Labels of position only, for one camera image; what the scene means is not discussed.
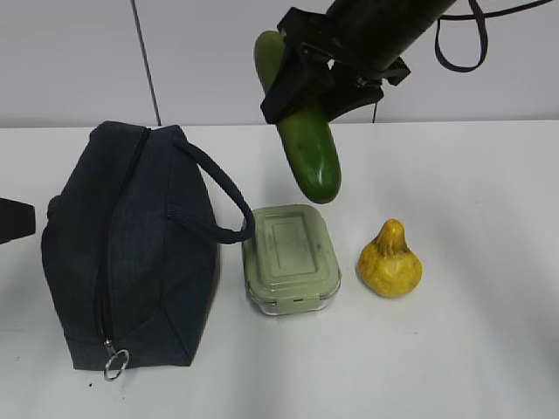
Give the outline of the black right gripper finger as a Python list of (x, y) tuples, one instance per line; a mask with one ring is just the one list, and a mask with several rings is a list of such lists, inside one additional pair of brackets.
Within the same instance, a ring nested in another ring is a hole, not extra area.
[(367, 80), (351, 72), (335, 72), (334, 86), (321, 95), (321, 109), (328, 121), (383, 98), (382, 81)]
[(329, 57), (308, 45), (288, 46), (279, 71), (260, 106), (265, 120), (277, 124), (334, 85)]

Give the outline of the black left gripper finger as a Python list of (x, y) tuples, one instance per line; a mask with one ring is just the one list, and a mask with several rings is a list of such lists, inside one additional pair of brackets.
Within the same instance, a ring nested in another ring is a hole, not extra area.
[(6, 244), (36, 232), (35, 208), (6, 198), (0, 199), (0, 242)]

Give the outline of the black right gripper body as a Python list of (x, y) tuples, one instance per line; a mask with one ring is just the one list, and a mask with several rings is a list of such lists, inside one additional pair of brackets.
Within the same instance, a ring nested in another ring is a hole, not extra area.
[(277, 25), (285, 49), (308, 45), (335, 72), (400, 84), (411, 74), (401, 58), (410, 45), (407, 16), (395, 7), (331, 7), (324, 14), (290, 8)]

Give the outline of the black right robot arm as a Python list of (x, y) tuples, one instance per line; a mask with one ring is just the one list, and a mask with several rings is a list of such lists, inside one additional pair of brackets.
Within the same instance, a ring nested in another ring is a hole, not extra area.
[(334, 120), (383, 98), (409, 74), (402, 54), (450, 7), (450, 1), (335, 1), (325, 13), (288, 10), (277, 25), (280, 69), (261, 110), (275, 124), (315, 104)]

